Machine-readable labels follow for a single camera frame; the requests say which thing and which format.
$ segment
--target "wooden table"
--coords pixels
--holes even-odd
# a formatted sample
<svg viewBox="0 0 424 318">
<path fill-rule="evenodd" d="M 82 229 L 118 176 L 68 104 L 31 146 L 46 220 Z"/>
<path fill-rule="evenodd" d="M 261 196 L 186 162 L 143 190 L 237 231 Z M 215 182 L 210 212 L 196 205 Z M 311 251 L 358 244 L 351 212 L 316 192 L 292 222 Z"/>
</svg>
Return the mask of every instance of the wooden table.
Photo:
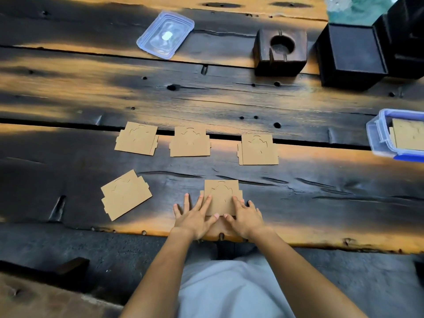
<svg viewBox="0 0 424 318">
<path fill-rule="evenodd" d="M 135 45 L 161 10 L 196 24 L 171 61 Z M 185 192 L 238 179 L 293 246 L 424 251 L 424 165 L 374 156 L 365 131 L 382 108 L 422 110 L 423 80 L 321 87 L 324 0 L 0 0 L 0 12 L 0 220 L 166 236 Z M 308 31 L 302 74 L 255 77 L 261 27 Z M 127 121 L 159 127 L 154 156 L 114 151 Z M 206 124 L 210 157 L 169 157 L 188 123 Z M 280 164 L 239 166 L 243 133 L 271 133 Z M 153 197 L 111 222 L 100 187 L 131 169 Z M 221 220 L 205 238 L 219 237 L 241 240 Z"/>
</svg>

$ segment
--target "plastic container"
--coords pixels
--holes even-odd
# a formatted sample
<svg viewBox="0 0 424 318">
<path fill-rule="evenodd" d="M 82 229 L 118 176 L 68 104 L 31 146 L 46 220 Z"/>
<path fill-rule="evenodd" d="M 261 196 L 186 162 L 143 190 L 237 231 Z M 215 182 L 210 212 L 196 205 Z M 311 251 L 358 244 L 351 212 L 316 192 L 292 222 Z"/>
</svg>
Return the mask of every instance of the plastic container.
<svg viewBox="0 0 424 318">
<path fill-rule="evenodd" d="M 400 161 L 424 162 L 424 150 L 407 150 L 393 145 L 388 128 L 392 118 L 424 122 L 424 112 L 389 108 L 380 110 L 376 117 L 367 122 L 366 126 L 372 152 L 378 156 L 391 157 Z"/>
<path fill-rule="evenodd" d="M 193 28 L 193 20 L 178 13 L 162 11 L 137 39 L 137 46 L 159 58 L 170 59 Z"/>
</svg>

